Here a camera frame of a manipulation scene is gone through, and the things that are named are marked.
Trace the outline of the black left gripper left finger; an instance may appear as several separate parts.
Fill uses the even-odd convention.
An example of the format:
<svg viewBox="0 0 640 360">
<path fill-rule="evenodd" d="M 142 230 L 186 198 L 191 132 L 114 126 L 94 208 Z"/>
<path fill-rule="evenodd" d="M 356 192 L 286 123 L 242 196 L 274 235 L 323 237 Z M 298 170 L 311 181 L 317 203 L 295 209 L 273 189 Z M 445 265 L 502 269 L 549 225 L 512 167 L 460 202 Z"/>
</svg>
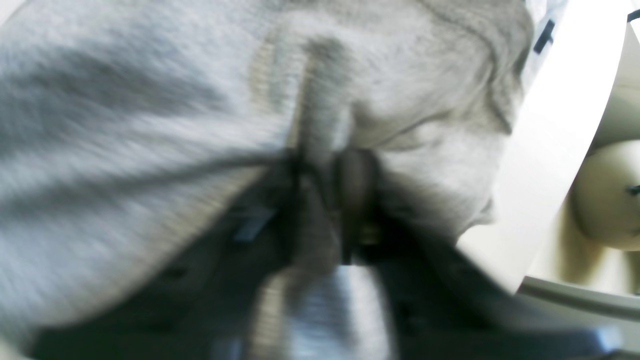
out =
<svg viewBox="0 0 640 360">
<path fill-rule="evenodd" d="M 279 163 L 142 289 L 109 310 L 46 328 L 37 360 L 244 360 L 268 280 L 293 264 L 313 176 Z"/>
</svg>

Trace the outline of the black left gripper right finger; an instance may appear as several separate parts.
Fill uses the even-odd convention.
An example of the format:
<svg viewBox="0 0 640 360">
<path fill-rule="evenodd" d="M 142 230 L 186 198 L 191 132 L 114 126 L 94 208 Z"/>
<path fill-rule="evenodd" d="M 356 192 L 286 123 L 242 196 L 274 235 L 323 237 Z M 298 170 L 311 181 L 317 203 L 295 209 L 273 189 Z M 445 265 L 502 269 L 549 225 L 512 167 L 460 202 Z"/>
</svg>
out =
<svg viewBox="0 0 640 360">
<path fill-rule="evenodd" d="M 621 338 L 519 301 L 451 240 L 421 233 L 382 205 L 372 152 L 337 159 L 342 263 L 374 271 L 400 360 L 612 360 Z"/>
</svg>

